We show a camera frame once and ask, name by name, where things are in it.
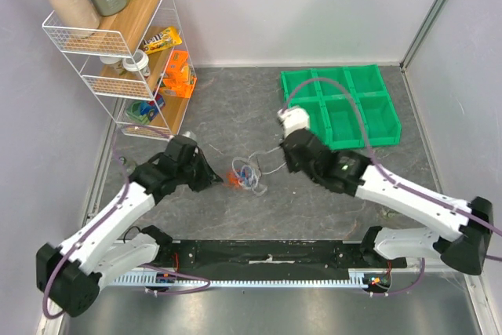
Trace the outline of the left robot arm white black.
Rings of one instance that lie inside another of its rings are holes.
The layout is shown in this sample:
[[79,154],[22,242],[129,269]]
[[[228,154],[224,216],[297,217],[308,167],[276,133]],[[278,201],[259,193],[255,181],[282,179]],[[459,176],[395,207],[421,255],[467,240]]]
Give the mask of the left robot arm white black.
[[43,315],[77,317],[120,276],[149,263],[166,266],[172,239],[155,226],[120,246],[114,243],[179,186],[200,192],[222,181],[194,139],[170,137],[164,151],[125,175],[119,193],[87,225],[58,246],[46,243],[38,250],[36,285],[43,294]]

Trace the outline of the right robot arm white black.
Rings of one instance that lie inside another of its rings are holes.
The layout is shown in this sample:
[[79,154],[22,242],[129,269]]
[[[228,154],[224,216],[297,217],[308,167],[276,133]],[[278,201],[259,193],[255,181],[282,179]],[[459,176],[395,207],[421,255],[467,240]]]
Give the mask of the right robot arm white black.
[[493,234],[493,205],[480,196],[451,198],[399,177],[356,151],[333,151],[308,129],[281,142],[291,172],[303,172],[336,194],[375,202],[417,222],[421,228],[371,227],[359,247],[371,268],[396,258],[438,258],[467,275],[480,275]]

